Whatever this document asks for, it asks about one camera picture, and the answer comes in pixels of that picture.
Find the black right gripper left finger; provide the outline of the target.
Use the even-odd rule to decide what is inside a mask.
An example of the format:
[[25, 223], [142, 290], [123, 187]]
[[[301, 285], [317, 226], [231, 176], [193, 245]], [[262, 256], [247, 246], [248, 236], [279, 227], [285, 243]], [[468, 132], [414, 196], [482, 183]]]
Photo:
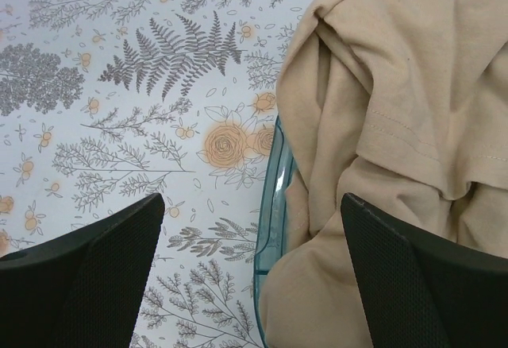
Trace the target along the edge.
[[2, 257], [1, 345], [129, 346], [163, 218], [156, 193]]

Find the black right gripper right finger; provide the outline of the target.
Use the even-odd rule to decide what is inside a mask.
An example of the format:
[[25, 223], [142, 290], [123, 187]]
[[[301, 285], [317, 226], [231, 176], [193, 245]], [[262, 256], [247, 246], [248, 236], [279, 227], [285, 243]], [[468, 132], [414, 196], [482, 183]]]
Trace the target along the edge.
[[341, 216], [375, 347], [505, 347], [507, 260], [347, 193]]

